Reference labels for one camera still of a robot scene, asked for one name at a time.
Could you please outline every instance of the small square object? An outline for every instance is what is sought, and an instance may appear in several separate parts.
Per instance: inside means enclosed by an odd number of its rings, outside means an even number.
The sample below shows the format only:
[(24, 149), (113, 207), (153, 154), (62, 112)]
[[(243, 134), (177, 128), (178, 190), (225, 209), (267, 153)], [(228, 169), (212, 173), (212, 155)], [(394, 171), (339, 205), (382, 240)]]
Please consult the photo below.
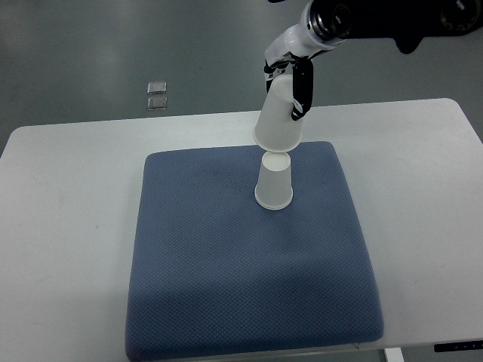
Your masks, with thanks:
[(148, 84), (148, 94), (166, 93), (166, 81), (152, 81)]
[(168, 98), (166, 96), (150, 97), (148, 99), (148, 110), (157, 111), (160, 109), (166, 109)]

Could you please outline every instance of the blue cushion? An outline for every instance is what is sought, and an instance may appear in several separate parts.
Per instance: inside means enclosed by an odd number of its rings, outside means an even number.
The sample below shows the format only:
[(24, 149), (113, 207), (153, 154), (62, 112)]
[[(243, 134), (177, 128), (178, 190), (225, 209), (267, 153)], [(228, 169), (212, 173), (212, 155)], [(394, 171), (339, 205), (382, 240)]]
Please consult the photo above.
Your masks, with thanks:
[(291, 152), (294, 199), (254, 198), (257, 146), (146, 159), (129, 286), (130, 360), (369, 342), (379, 293), (330, 143)]

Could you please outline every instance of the white table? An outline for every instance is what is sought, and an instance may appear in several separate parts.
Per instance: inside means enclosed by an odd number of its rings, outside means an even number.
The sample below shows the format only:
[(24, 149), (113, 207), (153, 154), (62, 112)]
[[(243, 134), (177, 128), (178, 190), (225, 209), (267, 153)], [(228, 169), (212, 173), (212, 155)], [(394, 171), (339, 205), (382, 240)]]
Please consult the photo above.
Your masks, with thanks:
[[(16, 130), (0, 158), (0, 360), (126, 360), (144, 159), (252, 145), (259, 114)], [(339, 155), (386, 325), (377, 342), (321, 351), (483, 339), (483, 145), (460, 107), (318, 107), (303, 134)]]

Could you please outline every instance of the white paper cup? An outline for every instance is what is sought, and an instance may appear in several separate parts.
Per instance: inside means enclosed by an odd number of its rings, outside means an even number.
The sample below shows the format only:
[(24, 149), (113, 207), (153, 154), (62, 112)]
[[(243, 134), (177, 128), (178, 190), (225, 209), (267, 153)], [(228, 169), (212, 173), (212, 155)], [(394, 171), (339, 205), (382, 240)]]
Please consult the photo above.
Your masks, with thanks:
[(288, 152), (300, 143), (303, 118), (292, 120), (294, 107), (291, 75), (274, 79), (266, 95), (262, 112), (254, 129), (254, 139), (265, 151)]
[(268, 210), (280, 210), (290, 204), (293, 195), (290, 156), (265, 152), (255, 187), (258, 204)]

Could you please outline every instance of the blue foam pad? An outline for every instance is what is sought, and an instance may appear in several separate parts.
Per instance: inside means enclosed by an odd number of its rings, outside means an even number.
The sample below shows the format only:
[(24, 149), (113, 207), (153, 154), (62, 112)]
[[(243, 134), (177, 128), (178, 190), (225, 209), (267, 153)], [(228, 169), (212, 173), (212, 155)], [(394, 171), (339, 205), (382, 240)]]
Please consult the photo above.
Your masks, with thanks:
[(291, 152), (294, 199), (254, 198), (257, 146), (150, 155), (129, 286), (130, 360), (369, 342), (371, 261), (330, 143)]

